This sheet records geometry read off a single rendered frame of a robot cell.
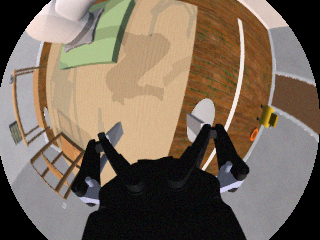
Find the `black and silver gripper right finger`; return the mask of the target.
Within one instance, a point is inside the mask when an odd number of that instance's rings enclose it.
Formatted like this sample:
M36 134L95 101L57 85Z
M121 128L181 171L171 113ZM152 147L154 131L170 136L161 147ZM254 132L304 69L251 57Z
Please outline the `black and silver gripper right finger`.
M187 126L197 136L178 161L166 172L167 184L171 188L181 188L188 180L194 167L200 167L210 139L214 139L220 193L235 192L249 173L249 167L237 154L235 147L222 124L205 124L191 113L187 113ZM199 134L198 134L199 133Z

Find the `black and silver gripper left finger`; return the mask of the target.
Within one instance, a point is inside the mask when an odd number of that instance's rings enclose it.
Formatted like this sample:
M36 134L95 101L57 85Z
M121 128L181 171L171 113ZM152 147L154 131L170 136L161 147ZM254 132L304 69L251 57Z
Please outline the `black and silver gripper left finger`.
M97 134L99 141L91 139L87 144L80 171L71 190L90 207L99 204L100 152L105 153L116 175L119 175L130 191L139 192L145 187L143 175L115 150L123 134L122 124L117 122L106 134Z

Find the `blue-grey bottle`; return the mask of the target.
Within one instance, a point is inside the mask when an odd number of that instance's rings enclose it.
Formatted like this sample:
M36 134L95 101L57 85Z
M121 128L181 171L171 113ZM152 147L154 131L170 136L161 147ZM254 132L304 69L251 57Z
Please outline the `blue-grey bottle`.
M108 161L107 157L105 154L102 155L101 159L100 159L100 172L102 172L106 162Z

